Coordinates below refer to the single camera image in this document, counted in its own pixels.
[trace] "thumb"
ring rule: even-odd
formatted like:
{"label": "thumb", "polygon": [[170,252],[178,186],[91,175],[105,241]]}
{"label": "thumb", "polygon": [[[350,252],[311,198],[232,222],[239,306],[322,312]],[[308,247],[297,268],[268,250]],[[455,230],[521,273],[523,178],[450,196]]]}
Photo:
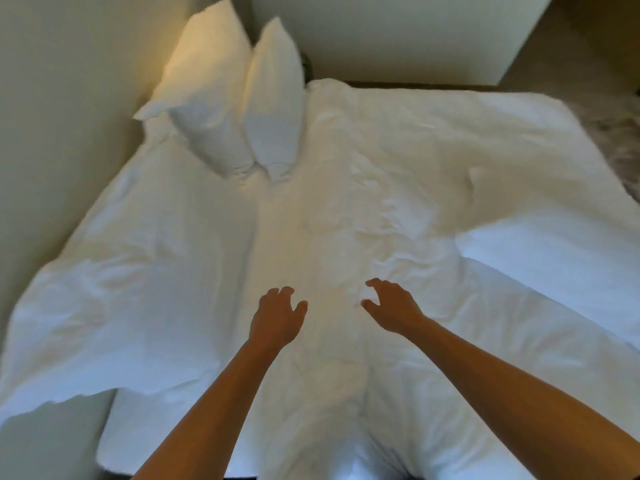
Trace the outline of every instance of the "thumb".
{"label": "thumb", "polygon": [[380,306],[373,303],[373,301],[370,299],[363,299],[360,304],[373,318],[378,316],[378,314],[380,313]]}
{"label": "thumb", "polygon": [[309,308],[309,304],[307,301],[301,301],[298,306],[296,306],[296,309],[293,310],[293,314],[299,318],[304,319],[304,317],[307,314],[307,310]]}

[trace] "wall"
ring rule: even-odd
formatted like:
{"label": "wall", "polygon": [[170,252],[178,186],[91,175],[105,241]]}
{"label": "wall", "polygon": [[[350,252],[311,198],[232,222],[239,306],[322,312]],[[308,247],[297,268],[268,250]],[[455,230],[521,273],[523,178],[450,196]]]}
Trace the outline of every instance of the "wall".
{"label": "wall", "polygon": [[253,0],[279,15],[316,78],[497,84],[549,0]]}
{"label": "wall", "polygon": [[571,24],[640,85],[640,0],[558,0]]}
{"label": "wall", "polygon": [[[131,115],[210,0],[0,0],[0,338],[14,302],[140,142]],[[0,429],[3,480],[87,480],[110,393]]]}

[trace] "white duvet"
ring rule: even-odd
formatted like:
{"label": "white duvet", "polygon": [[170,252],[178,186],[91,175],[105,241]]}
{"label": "white duvet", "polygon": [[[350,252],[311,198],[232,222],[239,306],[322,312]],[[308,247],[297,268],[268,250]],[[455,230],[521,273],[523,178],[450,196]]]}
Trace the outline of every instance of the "white duvet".
{"label": "white duvet", "polygon": [[[243,191],[259,227],[234,349],[258,298],[291,285],[309,312],[260,388],[227,476],[528,479],[419,350],[358,306],[372,276],[422,311],[559,387],[640,438],[640,355],[597,323],[478,262],[454,240],[474,166],[566,182],[617,219],[635,210],[578,122],[537,95],[310,86],[306,140],[285,184]],[[548,263],[562,266],[562,263]],[[206,386],[121,390],[100,441],[105,468],[134,473]]]}

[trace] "pillow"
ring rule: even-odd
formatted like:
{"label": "pillow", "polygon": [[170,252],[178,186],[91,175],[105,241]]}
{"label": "pillow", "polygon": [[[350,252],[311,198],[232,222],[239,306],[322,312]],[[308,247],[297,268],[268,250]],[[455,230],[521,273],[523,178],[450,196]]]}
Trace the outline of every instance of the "pillow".
{"label": "pillow", "polygon": [[16,305],[0,422],[78,394],[151,394],[225,363],[253,226],[238,190],[179,137],[144,144]]}
{"label": "pillow", "polygon": [[300,53],[276,18],[255,47],[241,116],[255,159],[272,180],[284,179],[298,158],[304,98]]}
{"label": "pillow", "polygon": [[242,173],[253,155],[237,120],[251,44],[230,0],[191,17],[151,101],[135,118],[168,111],[194,153],[221,175]]}
{"label": "pillow", "polygon": [[472,168],[473,200],[456,238],[480,261],[640,350],[640,235],[571,204],[551,182]]}

